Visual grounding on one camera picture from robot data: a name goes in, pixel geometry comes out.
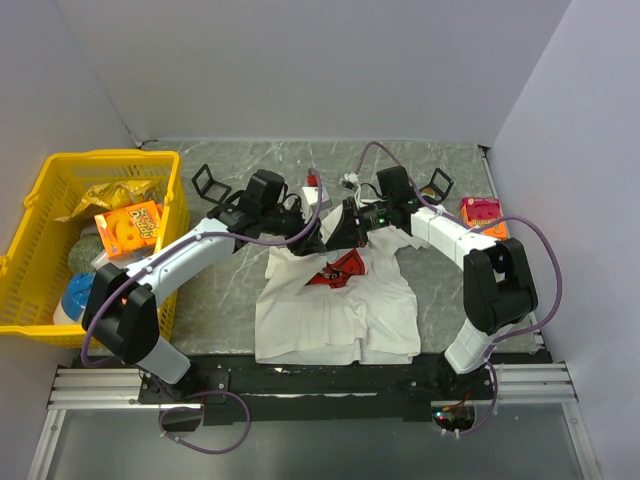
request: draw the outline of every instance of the table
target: table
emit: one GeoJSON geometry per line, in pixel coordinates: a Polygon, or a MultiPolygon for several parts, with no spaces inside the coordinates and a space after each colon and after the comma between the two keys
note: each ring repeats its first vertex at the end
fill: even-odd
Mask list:
{"type": "MultiPolygon", "coordinates": [[[[191,226],[213,207],[200,199],[191,178],[208,163],[216,180],[233,189],[244,188],[257,169],[282,175],[289,191],[296,192],[307,169],[317,168],[337,205],[349,191],[338,186],[343,173],[352,171],[366,142],[196,142],[153,141],[143,150],[175,150],[182,157],[182,180],[191,226]]],[[[471,144],[386,142],[419,185],[426,184],[436,167],[455,185],[446,208],[459,213],[465,196],[493,196],[492,183],[482,151],[471,144]]],[[[393,165],[384,152],[372,147],[362,168],[362,181],[376,182],[375,171],[393,165]]],[[[266,285],[267,248],[247,245],[233,257],[203,270],[178,293],[172,343],[187,355],[250,354],[254,349],[255,302],[266,285]]],[[[462,272],[432,248],[405,248],[397,254],[402,275],[418,300],[418,327],[423,353],[438,353],[454,340],[465,319],[462,305],[462,272]]],[[[527,326],[529,320],[519,328],[527,326]]],[[[503,352],[534,352],[533,335],[503,342],[503,352]]]]}

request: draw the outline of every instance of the gray wall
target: gray wall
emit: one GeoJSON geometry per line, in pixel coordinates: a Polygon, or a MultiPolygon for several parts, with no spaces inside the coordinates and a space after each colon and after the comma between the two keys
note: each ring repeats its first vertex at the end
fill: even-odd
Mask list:
{"type": "Polygon", "coordinates": [[[53,0],[0,3],[0,254],[55,152],[133,145],[53,0]]]}
{"type": "Polygon", "coordinates": [[[138,140],[490,145],[569,0],[56,0],[138,140]]]}
{"type": "MultiPolygon", "coordinates": [[[[133,142],[53,0],[0,3],[0,253],[46,157],[133,142]]],[[[25,477],[58,362],[72,352],[0,337],[2,478],[25,477]]]]}
{"type": "MultiPolygon", "coordinates": [[[[615,479],[638,478],[640,464],[638,18],[634,0],[574,0],[490,151],[506,210],[537,222],[559,254],[565,296],[545,338],[615,479]]],[[[528,253],[546,313],[550,264],[528,253]]]]}

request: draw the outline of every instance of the yellow basket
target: yellow basket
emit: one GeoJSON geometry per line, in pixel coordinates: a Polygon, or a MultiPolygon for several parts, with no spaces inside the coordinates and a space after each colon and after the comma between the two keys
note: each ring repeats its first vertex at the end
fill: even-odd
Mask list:
{"type": "MultiPolygon", "coordinates": [[[[52,322],[71,279],[67,255],[80,237],[77,222],[54,219],[69,215],[92,185],[131,178],[163,181],[165,208],[156,251],[187,231],[189,210],[177,153],[96,150],[52,155],[24,201],[26,212],[9,253],[0,257],[0,335],[24,335],[63,347],[82,344],[81,326],[52,322]]],[[[160,332],[166,339],[171,336],[176,295],[158,312],[160,332]]]]}

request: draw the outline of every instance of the white cloth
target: white cloth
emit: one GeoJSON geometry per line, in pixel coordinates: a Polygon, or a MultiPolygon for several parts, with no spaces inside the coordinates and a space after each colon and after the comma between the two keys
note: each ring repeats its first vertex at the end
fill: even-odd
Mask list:
{"type": "MultiPolygon", "coordinates": [[[[338,207],[323,228],[333,230],[340,214],[338,207]]],[[[395,253],[423,242],[394,227],[369,239],[357,249],[366,274],[349,277],[342,288],[308,282],[351,250],[295,257],[286,248],[269,249],[270,281],[256,302],[258,363],[407,364],[420,353],[417,301],[395,253]]]]}

